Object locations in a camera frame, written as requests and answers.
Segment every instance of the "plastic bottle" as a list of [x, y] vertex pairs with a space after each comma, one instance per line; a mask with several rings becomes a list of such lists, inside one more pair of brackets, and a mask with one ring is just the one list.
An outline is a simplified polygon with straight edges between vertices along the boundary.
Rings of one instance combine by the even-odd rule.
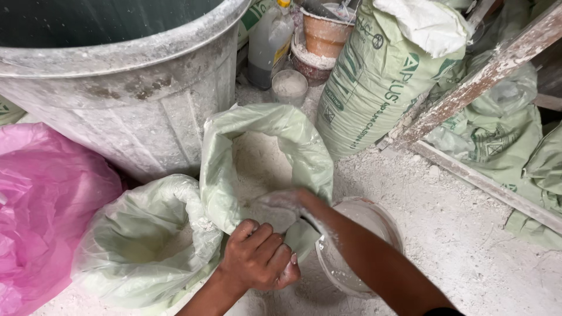
[[271, 88], [271, 79], [287, 59], [294, 29], [290, 4], [291, 0], [277, 0], [250, 32], [248, 80], [262, 90]]

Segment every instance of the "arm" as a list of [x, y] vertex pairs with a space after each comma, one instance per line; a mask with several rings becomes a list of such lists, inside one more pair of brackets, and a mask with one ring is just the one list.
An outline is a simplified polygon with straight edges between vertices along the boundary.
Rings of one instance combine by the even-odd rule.
[[377, 235], [308, 190], [298, 190], [297, 198], [316, 220], [338, 235], [336, 246], [353, 272], [399, 316], [421, 316], [434, 308], [455, 308], [413, 264]]
[[230, 235], [224, 260], [176, 316], [221, 316], [250, 288], [280, 290], [300, 277], [283, 237], [268, 223], [246, 219]]

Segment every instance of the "hand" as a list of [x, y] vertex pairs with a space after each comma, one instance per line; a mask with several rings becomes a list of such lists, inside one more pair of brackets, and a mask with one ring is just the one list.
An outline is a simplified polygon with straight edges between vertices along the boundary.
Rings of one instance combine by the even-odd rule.
[[297, 255], [283, 237], [273, 233], [270, 224], [253, 219], [244, 220], [230, 235], [216, 273], [228, 276], [231, 285], [244, 292], [280, 290], [301, 277]]

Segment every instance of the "pink plastic bag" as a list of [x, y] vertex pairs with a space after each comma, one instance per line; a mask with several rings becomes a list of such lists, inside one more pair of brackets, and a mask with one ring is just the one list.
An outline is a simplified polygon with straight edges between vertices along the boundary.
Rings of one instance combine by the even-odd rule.
[[70, 280], [97, 209], [123, 193], [105, 159], [43, 123], [0, 129], [0, 315], [29, 315]]

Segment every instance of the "wooden frame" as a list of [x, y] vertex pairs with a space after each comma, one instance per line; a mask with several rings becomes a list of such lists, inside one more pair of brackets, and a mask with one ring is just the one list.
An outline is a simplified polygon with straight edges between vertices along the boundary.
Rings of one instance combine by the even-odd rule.
[[456, 159], [443, 154], [433, 146], [417, 141], [411, 147], [420, 155], [458, 175], [462, 179], [486, 191], [505, 204], [518, 209], [521, 213], [534, 218], [536, 221], [550, 227], [553, 231], [562, 234], [562, 220], [556, 214], [536, 205], [521, 195], [502, 187], [499, 183], [466, 166]]
[[[481, 0], [470, 15], [469, 22], [477, 25], [494, 2], [495, 0]], [[482, 92], [491, 88], [510, 72], [560, 38], [562, 38], [562, 0], [552, 4], [516, 38], [499, 45], [496, 53], [484, 65], [468, 74], [455, 88], [449, 90], [428, 110], [420, 114], [395, 139], [386, 136], [377, 144], [377, 147], [386, 151], [413, 149], [498, 200], [562, 234], [562, 217], [502, 187], [492, 179], [420, 140], [454, 113], [470, 104]], [[537, 106], [562, 110], [562, 103], [560, 103], [562, 99], [539, 95], [535, 101]]]
[[394, 149], [410, 147], [454, 113], [470, 104], [482, 92], [490, 89], [561, 37], [562, 0], [558, 0], [529, 24], [519, 36], [500, 45], [495, 55], [437, 100], [435, 105], [420, 115], [390, 146]]

